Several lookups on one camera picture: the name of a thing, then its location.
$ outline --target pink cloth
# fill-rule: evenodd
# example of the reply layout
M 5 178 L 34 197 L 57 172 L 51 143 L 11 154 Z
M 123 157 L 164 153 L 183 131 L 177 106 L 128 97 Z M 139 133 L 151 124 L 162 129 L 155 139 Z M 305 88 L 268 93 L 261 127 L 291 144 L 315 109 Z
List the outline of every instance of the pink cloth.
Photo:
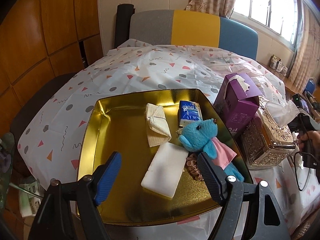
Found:
M 225 169 L 237 154 L 227 145 L 220 142 L 217 137 L 213 137 L 211 140 L 217 150 L 217 157 L 212 160 L 212 162 L 215 165 L 220 166 L 222 169 Z

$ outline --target purple box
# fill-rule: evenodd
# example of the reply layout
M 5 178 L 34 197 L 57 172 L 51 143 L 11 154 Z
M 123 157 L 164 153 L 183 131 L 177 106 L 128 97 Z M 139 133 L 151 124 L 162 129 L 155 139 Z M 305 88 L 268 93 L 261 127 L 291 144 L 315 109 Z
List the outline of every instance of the purple box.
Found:
M 249 85 L 247 91 L 244 91 L 237 79 L 229 81 L 235 75 L 242 77 Z M 241 132 L 254 117 L 259 108 L 260 95 L 261 91 L 247 74 L 232 73 L 225 76 L 213 107 L 232 136 Z

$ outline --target window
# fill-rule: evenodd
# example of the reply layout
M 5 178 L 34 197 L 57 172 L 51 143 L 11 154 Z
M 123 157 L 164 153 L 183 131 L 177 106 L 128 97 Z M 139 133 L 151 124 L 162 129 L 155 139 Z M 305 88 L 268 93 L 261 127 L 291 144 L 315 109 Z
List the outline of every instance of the window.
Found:
M 294 44 L 298 25 L 297 0 L 236 0 L 233 11 Z

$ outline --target plush toy head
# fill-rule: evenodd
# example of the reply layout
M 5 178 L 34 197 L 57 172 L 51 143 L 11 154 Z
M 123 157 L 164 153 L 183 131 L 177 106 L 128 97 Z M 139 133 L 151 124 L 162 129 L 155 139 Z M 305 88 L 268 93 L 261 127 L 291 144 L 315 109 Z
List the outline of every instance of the plush toy head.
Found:
M 215 119 L 197 121 L 188 124 L 182 129 L 182 135 L 179 141 L 190 152 L 199 152 L 204 146 L 216 137 L 218 134 L 218 126 Z

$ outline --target hand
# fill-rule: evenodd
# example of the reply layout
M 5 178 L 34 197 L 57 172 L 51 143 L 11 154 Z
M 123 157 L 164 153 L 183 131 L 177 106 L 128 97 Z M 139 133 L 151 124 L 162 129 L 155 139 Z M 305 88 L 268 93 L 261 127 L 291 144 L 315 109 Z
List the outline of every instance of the hand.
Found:
M 312 141 L 312 145 L 315 149 L 320 148 L 320 131 L 309 131 L 302 136 L 298 135 L 299 151 L 302 151 L 304 148 L 303 141 L 307 141 L 308 139 Z

